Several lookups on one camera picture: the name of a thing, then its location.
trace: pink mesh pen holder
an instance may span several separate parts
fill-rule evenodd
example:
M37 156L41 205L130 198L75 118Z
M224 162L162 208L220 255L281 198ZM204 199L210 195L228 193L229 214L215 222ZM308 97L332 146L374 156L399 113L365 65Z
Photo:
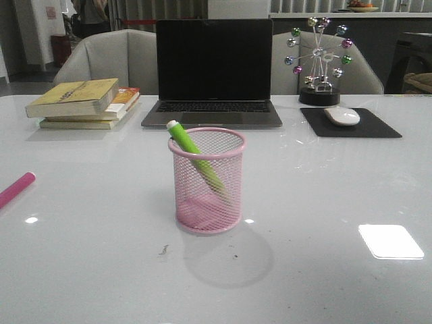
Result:
M243 135L225 128L192 128L187 133L200 154L183 151L171 138L174 155L175 216L191 232L214 234L242 218Z

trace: laptop keyboard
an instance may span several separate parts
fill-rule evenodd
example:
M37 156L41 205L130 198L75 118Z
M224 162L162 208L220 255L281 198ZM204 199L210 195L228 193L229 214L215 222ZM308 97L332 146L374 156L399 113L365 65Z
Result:
M266 102L263 101L171 101L162 102L158 112L189 111L189 112L270 112Z

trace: chair backrest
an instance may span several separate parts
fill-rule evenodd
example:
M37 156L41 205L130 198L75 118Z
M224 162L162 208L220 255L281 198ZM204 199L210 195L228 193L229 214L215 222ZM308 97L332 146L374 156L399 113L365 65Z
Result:
M85 38L61 67L54 84L101 78L119 78L120 86L157 95L156 34L125 29Z
M301 32L300 38L297 38L302 46L288 47L287 40L292 38L290 32L276 34L273 36L273 52L271 67L271 94L273 95L296 95L301 87L304 86L304 77L307 76L307 69L311 69L312 49L315 48L315 35L312 32ZM321 45L324 49L337 48L343 41L342 37L333 35L323 35ZM336 55L344 51L335 50ZM338 88L342 94L363 95L383 94L383 85L374 73L366 59L355 45L348 49L348 54L352 58L350 64L342 66L344 74L341 78L333 78L331 72L330 80L334 87ZM294 74L292 68L298 65L295 61L293 65L286 65L285 58L290 55L293 57L303 57L300 59L300 65L303 65L304 71L299 75ZM341 67L341 64L329 64L331 68Z

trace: glossy table surface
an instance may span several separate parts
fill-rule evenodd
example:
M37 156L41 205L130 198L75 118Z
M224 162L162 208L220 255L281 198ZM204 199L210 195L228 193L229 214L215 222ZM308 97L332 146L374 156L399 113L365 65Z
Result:
M42 130L35 96L0 98L0 323L432 323L432 97L343 96L402 138L319 138L297 97L283 127L241 130L242 221L200 236L175 220L165 130L141 97L113 130ZM424 252L377 259L362 224Z

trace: green highlighter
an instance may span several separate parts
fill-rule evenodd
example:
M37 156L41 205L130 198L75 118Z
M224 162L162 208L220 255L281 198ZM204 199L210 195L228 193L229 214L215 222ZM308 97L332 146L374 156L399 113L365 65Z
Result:
M180 148L188 153L201 154L199 148L190 138L189 134L184 130L183 126L176 120L171 120L167 124L168 132L177 142ZM216 193L220 199L226 203L229 202L229 197L223 182L217 176L215 170L207 160L191 160L195 169L200 173L210 189Z

